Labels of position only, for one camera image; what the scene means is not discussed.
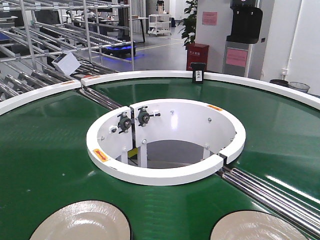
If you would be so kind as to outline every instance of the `metal shelving rack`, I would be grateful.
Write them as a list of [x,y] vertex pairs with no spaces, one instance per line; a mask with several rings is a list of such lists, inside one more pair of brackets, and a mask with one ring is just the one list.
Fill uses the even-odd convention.
[[[125,62],[131,62],[132,70],[134,71],[134,44],[133,41],[130,41],[131,44],[131,60],[126,60],[122,58],[118,58],[115,56],[109,56],[102,53],[102,48],[105,47],[115,47],[121,46],[124,44],[128,44],[129,42],[118,40],[114,37],[108,37],[100,34],[99,27],[109,27],[105,24],[99,23],[98,9],[109,9],[109,8],[129,8],[129,27],[125,26],[117,26],[118,29],[129,30],[130,39],[133,39],[133,25],[132,25],[132,4],[131,1],[129,4],[106,4],[104,1],[100,0],[72,0],[72,2],[68,2],[68,0],[0,0],[1,6],[0,11],[11,11],[11,10],[21,10],[24,27],[12,27],[11,31],[8,29],[1,29],[0,32],[9,36],[15,42],[26,46],[29,48],[30,55],[19,56],[14,52],[11,52],[6,47],[9,47],[11,44],[2,44],[0,46],[0,51],[5,53],[8,57],[0,59],[0,63],[10,62],[10,61],[19,61],[24,59],[31,59],[32,66],[34,69],[37,69],[37,61],[36,58],[40,57],[48,57],[48,56],[56,56],[61,54],[64,49],[70,52],[82,52],[88,51],[89,61],[92,62],[92,50],[99,50],[99,54],[101,56],[106,56],[109,58],[115,58],[118,60],[122,60]],[[76,45],[69,44],[61,39],[52,37],[50,35],[44,34],[32,27],[29,26],[26,16],[26,11],[30,10],[32,12],[32,19],[34,26],[43,27],[50,31],[54,31],[61,35],[63,38],[75,40],[81,44],[87,45],[86,47],[78,47]],[[34,11],[40,10],[70,10],[72,13],[73,10],[83,10],[84,13],[84,24],[85,29],[76,28],[70,25],[65,24],[55,24],[49,25],[41,22],[36,22]],[[88,13],[87,10],[95,10],[96,13],[96,23],[88,21]],[[96,25],[97,32],[89,31],[89,25]],[[47,40],[55,43],[59,43],[59,45],[63,46],[63,49],[57,47],[55,45],[50,44]],[[40,44],[46,46],[48,50],[40,49],[34,44]]]
[[170,14],[151,14],[149,15],[148,34],[171,34],[171,16]]

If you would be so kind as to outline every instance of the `red box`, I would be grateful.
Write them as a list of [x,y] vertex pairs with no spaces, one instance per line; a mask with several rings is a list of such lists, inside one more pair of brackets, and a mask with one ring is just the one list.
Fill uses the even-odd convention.
[[191,43],[186,46],[186,50],[188,51],[186,59],[187,70],[192,71],[192,62],[208,64],[209,45]]

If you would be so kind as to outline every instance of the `circular conveyor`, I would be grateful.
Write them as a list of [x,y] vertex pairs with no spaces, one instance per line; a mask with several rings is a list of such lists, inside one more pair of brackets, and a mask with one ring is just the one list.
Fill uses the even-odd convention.
[[[176,186],[133,184],[96,167],[87,153],[86,134],[109,110],[79,94],[78,82],[0,102],[1,239],[27,240],[48,216],[86,200],[117,206],[129,220],[134,240],[208,240],[221,218],[242,210],[280,216],[317,239],[319,99],[213,73],[205,74],[203,84],[193,84],[191,74],[126,72],[82,80],[83,86],[123,106],[153,99],[195,100],[219,106],[241,121],[246,131],[241,155],[219,174]],[[312,227],[264,202],[259,193],[246,191],[245,184],[237,185],[242,174],[301,206],[310,214]]]

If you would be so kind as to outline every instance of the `green leaves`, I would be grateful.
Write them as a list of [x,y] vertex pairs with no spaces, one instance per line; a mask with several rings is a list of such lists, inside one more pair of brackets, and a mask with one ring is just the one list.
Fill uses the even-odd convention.
[[182,19],[182,21],[178,24],[184,26],[180,32],[183,31],[181,38],[185,39],[185,46],[194,43],[196,39],[198,0],[187,0],[186,3],[189,4],[189,7],[184,9],[184,13],[188,14],[188,17]]

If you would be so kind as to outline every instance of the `central opening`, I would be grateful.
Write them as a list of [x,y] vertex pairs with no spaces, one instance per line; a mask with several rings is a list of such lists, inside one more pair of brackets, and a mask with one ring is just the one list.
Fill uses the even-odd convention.
[[[179,140],[151,142],[146,145],[146,149],[149,169],[171,169],[196,164],[203,160],[204,153],[202,146]],[[137,148],[128,152],[128,164],[138,166]]]

